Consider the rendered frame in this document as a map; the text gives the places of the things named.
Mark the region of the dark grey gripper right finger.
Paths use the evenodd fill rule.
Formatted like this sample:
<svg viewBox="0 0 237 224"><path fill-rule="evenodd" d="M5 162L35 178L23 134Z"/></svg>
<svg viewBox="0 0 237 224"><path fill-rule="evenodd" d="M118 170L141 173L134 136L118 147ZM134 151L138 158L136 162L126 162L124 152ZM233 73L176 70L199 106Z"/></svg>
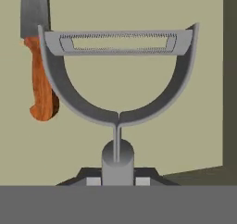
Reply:
<svg viewBox="0 0 237 224"><path fill-rule="evenodd" d="M175 185L178 183L168 180L158 174L155 168L135 168L134 169L135 186L156 186L156 185Z"/></svg>

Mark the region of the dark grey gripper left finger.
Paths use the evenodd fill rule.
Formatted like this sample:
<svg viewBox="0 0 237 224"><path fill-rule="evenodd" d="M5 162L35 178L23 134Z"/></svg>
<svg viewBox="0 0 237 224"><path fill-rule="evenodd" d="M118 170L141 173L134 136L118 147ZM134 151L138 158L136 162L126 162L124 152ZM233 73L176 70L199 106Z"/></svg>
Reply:
<svg viewBox="0 0 237 224"><path fill-rule="evenodd" d="M68 180L64 180L58 186L101 186L102 169L81 168L79 173Z"/></svg>

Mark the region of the grey metal Y-shaped peeler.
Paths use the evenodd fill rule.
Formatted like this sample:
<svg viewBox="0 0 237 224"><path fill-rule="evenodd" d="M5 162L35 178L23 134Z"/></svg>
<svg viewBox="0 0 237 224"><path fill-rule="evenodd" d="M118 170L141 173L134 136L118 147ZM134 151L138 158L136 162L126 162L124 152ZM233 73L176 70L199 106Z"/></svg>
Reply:
<svg viewBox="0 0 237 224"><path fill-rule="evenodd" d="M175 31L46 31L38 27L44 71L56 96L75 114L113 129L113 139L102 150L102 185L134 186L134 150L121 138L121 129L144 123L166 111L181 95L193 71L199 25ZM72 40L142 39L165 37L164 47L76 47ZM65 56L175 56L176 65L168 86L151 103L116 112L95 106L72 85Z"/></svg>

